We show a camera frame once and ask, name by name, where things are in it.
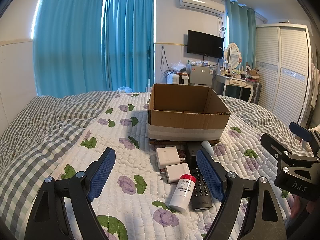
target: curtain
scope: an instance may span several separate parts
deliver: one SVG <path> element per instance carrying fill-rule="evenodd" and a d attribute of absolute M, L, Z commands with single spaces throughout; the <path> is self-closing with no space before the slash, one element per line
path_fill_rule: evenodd
<path fill-rule="evenodd" d="M 241 52 L 242 69 L 246 63 L 250 68 L 255 65 L 256 54 L 256 18 L 252 8 L 239 6 L 237 1 L 226 1 L 229 17 L 229 42 L 234 42 Z"/>
<path fill-rule="evenodd" d="M 153 69 L 153 0 L 106 0 L 102 37 L 107 87 L 145 92 Z"/>
<path fill-rule="evenodd" d="M 34 31 L 38 95 L 106 90 L 101 54 L 103 0 L 41 0 Z"/>

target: vanity table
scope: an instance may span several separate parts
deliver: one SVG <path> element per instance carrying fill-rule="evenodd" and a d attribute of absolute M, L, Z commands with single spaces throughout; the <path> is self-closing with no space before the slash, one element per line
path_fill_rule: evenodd
<path fill-rule="evenodd" d="M 252 99 L 252 96 L 253 96 L 253 84 L 254 84 L 254 82 L 216 74 L 215 82 L 214 82 L 214 85 L 213 85 L 214 86 L 213 90 L 215 90 L 215 91 L 216 91 L 216 85 L 217 85 L 216 83 L 217 82 L 224 84 L 223 94 L 222 94 L 223 96 L 226 94 L 226 89 L 227 89 L 228 85 L 241 87 L 239 99 L 242 96 L 243 88 L 250 88 L 250 97 L 249 97 L 249 101 L 248 102 L 251 102 L 251 99 Z"/>

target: sliding wardrobe door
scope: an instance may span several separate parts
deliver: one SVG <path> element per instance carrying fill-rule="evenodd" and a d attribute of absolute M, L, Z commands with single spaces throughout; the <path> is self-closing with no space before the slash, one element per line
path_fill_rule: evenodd
<path fill-rule="evenodd" d="M 280 29 L 280 79 L 271 111 L 285 125 L 298 122 L 308 82 L 308 41 L 303 28 Z"/>
<path fill-rule="evenodd" d="M 257 28 L 256 68 L 262 89 L 259 105 L 271 111 L 276 90 L 279 64 L 279 38 L 277 27 Z"/>

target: tv screen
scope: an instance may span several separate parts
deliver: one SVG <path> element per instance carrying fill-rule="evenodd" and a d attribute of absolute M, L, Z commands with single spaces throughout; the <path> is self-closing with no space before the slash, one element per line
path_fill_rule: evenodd
<path fill-rule="evenodd" d="M 223 58 L 223 38 L 189 30 L 187 52 Z"/>

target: white louvered wardrobe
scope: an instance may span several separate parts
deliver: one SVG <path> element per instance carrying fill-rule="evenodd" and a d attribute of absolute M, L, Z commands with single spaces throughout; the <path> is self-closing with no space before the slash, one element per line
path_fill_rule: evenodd
<path fill-rule="evenodd" d="M 297 24 L 257 26 L 256 68 L 262 84 L 259 105 L 286 126 L 301 123 L 311 87 L 308 28 Z"/>

